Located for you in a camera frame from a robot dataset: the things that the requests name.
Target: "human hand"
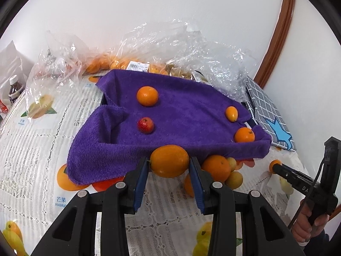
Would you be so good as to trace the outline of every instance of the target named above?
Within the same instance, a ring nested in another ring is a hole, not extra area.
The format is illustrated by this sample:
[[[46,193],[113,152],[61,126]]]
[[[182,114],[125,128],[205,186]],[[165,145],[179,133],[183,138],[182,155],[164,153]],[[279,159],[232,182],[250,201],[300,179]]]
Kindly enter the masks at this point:
[[[314,226],[312,227],[308,221],[308,217],[310,216],[311,210],[305,203],[291,229],[294,238],[300,243],[306,242],[310,238],[318,236],[329,220],[329,215],[320,215],[318,218],[315,219]]]

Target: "gray plaid cloth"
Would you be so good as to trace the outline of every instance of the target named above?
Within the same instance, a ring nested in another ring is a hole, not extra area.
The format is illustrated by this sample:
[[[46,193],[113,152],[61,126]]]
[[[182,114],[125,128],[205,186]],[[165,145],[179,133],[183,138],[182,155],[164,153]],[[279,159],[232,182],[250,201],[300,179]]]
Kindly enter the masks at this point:
[[[296,151],[296,146],[288,127],[277,107],[265,94],[263,89],[248,77],[246,90],[249,101],[246,101],[245,105],[251,113],[253,121],[256,124],[260,124],[271,135],[272,145],[282,149]]]

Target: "purple towel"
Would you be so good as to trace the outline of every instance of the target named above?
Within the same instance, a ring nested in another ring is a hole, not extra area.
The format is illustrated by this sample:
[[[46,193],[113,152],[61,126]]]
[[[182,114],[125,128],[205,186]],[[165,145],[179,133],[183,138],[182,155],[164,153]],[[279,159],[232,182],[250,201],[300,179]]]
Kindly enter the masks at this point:
[[[263,158],[271,137],[253,127],[256,140],[235,143],[234,134],[245,127],[250,113],[213,87],[185,79],[138,71],[112,70],[97,83],[107,105],[99,106],[77,133],[68,156],[68,176],[76,184],[90,184],[124,176],[141,157],[166,144],[183,147],[200,163],[211,154],[236,159]],[[153,107],[141,106],[136,93],[152,86],[159,93]],[[228,106],[238,110],[237,122],[225,117]],[[138,131],[142,117],[154,121],[154,132]]]

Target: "screw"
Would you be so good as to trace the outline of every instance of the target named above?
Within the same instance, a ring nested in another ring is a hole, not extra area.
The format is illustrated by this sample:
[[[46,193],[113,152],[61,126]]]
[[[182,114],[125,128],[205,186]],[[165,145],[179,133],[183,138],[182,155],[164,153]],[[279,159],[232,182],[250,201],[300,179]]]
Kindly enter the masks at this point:
[[[251,196],[253,196],[253,197],[260,197],[260,192],[254,189],[254,190],[251,191]]]
[[[78,197],[84,197],[84,196],[86,196],[86,194],[87,194],[87,192],[83,189],[77,193]]]
[[[215,181],[212,183],[212,186],[216,189],[220,189],[223,187],[223,184],[221,182]]]
[[[126,183],[125,182],[118,182],[118,183],[116,183],[115,186],[118,189],[123,189],[126,186]]]

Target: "price label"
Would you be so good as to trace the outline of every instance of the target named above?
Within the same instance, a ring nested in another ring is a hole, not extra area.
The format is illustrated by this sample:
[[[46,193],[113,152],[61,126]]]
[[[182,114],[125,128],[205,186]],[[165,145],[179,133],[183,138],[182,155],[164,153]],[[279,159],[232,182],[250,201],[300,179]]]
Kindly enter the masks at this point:
[[[131,61],[127,66],[127,70],[132,70],[132,71],[147,72],[148,69],[149,69],[148,63],[141,63],[137,61]]]

